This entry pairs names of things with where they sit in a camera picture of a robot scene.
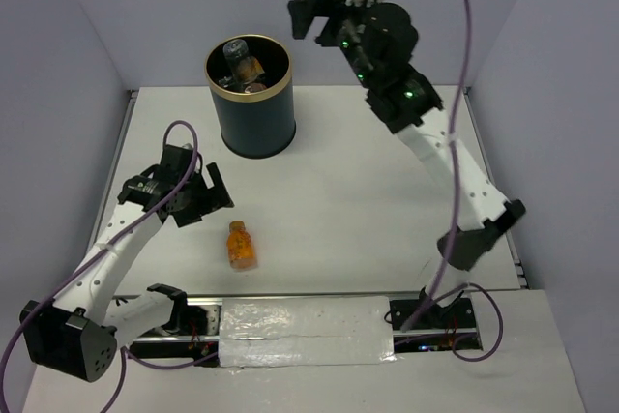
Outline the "small orange juice bottle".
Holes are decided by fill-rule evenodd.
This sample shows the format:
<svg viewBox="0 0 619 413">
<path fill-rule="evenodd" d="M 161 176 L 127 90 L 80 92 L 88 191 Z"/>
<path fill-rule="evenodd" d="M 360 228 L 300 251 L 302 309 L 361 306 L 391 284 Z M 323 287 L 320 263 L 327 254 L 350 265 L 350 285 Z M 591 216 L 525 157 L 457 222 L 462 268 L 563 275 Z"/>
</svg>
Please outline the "small orange juice bottle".
<svg viewBox="0 0 619 413">
<path fill-rule="evenodd" d="M 229 224 L 226 247 L 228 261 L 232 269 L 243 271 L 254 268 L 257 265 L 251 236 L 242 221 L 232 221 Z"/>
</svg>

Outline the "large orange milk tea bottle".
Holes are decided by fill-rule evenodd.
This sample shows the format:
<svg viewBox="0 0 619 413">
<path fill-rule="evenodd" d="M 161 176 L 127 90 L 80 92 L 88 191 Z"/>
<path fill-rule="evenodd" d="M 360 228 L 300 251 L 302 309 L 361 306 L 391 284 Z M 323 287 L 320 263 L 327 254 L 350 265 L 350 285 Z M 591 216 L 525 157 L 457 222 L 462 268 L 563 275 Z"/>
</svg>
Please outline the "large orange milk tea bottle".
<svg viewBox="0 0 619 413">
<path fill-rule="evenodd" d="M 250 56 L 249 58 L 241 59 L 235 68 L 235 76 L 241 84 L 251 84 L 261 79 L 264 75 L 264 70 L 259 61 Z"/>
</svg>

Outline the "clear crushed bottle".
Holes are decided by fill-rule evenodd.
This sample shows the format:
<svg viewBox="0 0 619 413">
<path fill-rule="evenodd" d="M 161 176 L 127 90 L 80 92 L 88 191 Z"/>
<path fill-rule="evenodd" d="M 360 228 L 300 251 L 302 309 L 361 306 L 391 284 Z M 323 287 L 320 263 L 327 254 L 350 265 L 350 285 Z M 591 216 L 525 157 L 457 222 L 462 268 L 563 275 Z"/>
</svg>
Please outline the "clear crushed bottle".
<svg viewBox="0 0 619 413">
<path fill-rule="evenodd" d="M 230 40 L 223 46 L 222 52 L 226 60 L 226 63 L 230 71 L 232 72 L 232 75 L 234 76 L 236 82 L 239 85 L 247 86 L 248 84 L 241 84 L 240 82 L 238 82 L 235 76 L 235 68 L 236 68 L 237 63 L 241 59 L 249 58 L 251 56 L 249 47 L 246 41 L 243 39 Z"/>
</svg>

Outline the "orange bottle with white label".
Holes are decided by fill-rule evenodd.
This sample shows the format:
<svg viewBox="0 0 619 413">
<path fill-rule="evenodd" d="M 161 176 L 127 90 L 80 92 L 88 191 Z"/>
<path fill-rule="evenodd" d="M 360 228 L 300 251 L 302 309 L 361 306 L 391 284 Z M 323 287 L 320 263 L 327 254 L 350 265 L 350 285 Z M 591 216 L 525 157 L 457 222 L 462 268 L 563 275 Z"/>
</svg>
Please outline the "orange bottle with white label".
<svg viewBox="0 0 619 413">
<path fill-rule="evenodd" d="M 244 92 L 246 94 L 254 94 L 254 93 L 259 93 L 259 92 L 263 92 L 267 89 L 267 86 L 259 83 L 259 82 L 254 82 L 251 84 L 248 84 L 245 89 Z"/>
</svg>

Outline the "clear bottle blue cap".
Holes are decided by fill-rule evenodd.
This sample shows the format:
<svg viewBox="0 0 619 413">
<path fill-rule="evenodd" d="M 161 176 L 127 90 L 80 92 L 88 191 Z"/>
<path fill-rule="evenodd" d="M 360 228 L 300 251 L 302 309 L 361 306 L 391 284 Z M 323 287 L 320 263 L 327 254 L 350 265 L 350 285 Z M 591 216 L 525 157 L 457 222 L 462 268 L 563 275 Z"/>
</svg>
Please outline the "clear bottle blue cap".
<svg viewBox="0 0 619 413">
<path fill-rule="evenodd" d="M 227 75 L 220 78 L 217 84 L 222 89 L 232 91 L 236 86 L 236 80 L 233 75 Z"/>
</svg>

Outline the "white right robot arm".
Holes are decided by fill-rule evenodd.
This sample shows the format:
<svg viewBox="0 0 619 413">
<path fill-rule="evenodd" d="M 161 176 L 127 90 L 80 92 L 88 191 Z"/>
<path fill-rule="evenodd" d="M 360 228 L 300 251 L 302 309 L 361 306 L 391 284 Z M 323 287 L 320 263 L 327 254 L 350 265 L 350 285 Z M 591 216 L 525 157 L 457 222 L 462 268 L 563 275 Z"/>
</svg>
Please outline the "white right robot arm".
<svg viewBox="0 0 619 413">
<path fill-rule="evenodd" d="M 325 19 L 316 43 L 342 52 L 371 111 L 453 201 L 451 224 L 437 242 L 438 269 L 420 304 L 427 325 L 441 327 L 453 317 L 453 301 L 470 271 L 524 216 L 525 206 L 492 184 L 455 134 L 457 109 L 445 108 L 412 67 L 419 35 L 403 7 L 379 0 L 291 0 L 287 10 L 296 40 L 306 37 L 315 19 Z"/>
</svg>

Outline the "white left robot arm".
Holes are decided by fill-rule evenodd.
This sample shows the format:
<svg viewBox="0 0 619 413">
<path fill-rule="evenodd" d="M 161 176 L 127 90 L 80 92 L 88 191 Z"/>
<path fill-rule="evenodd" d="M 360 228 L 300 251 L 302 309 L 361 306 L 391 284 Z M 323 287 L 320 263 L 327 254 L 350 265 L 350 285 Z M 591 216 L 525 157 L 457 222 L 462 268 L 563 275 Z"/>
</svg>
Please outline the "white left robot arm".
<svg viewBox="0 0 619 413">
<path fill-rule="evenodd" d="M 78 277 L 48 303 L 29 302 L 19 317 L 32 362 L 94 382 L 115 353 L 160 328 L 189 324 L 185 291 L 155 283 L 119 306 L 116 291 L 167 220 L 185 227 L 234 203 L 217 165 L 191 148 L 165 145 L 159 163 L 128 179 L 112 217 L 78 268 Z"/>
</svg>

